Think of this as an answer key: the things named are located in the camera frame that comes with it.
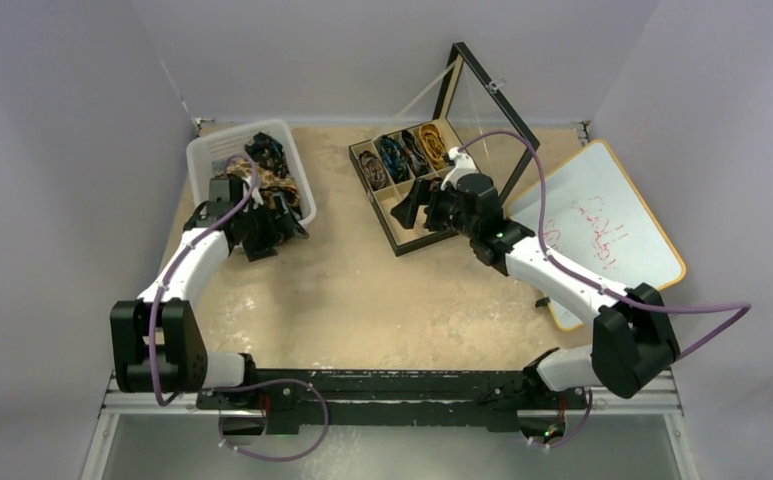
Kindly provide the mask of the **black tie organizer box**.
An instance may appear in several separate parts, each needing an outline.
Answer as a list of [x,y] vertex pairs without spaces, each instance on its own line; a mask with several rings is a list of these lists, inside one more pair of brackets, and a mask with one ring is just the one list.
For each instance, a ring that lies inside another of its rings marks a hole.
[[391,211],[421,180],[435,182],[452,170],[452,149],[467,148],[478,170],[492,178],[505,202],[514,192],[541,142],[464,42],[450,48],[445,69],[392,119],[348,148],[354,167],[387,242],[403,256],[447,239],[412,226]]

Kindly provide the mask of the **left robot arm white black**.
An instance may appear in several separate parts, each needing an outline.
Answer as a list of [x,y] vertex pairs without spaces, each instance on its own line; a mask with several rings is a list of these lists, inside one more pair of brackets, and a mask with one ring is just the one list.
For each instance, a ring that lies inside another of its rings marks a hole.
[[237,175],[212,179],[208,199],[184,223],[177,250],[154,283],[111,309],[119,389],[159,396],[213,389],[234,408],[254,405],[260,395],[254,360],[209,351],[195,308],[236,247],[255,261],[305,234],[283,190],[252,187]]

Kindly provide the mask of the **paisley orange green tie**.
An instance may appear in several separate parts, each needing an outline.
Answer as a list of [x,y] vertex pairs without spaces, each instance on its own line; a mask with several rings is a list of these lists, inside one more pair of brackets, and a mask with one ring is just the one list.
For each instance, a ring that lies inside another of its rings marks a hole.
[[264,167],[257,163],[258,178],[260,180],[259,192],[263,202],[272,210],[280,209],[279,195],[285,205],[298,218],[303,218],[301,207],[301,195],[296,180],[289,173],[288,167],[280,164],[277,167]]

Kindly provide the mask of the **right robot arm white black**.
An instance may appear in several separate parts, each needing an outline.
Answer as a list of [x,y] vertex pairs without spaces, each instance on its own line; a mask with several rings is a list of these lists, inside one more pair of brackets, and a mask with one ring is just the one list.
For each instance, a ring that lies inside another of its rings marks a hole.
[[542,246],[543,236],[506,217],[490,177],[414,181],[390,214],[405,229],[418,213],[431,232],[456,232],[475,257],[527,283],[575,314],[592,331],[589,345],[550,349],[523,370],[523,392],[538,407],[573,388],[603,387],[629,399],[681,357],[660,293],[604,279]]

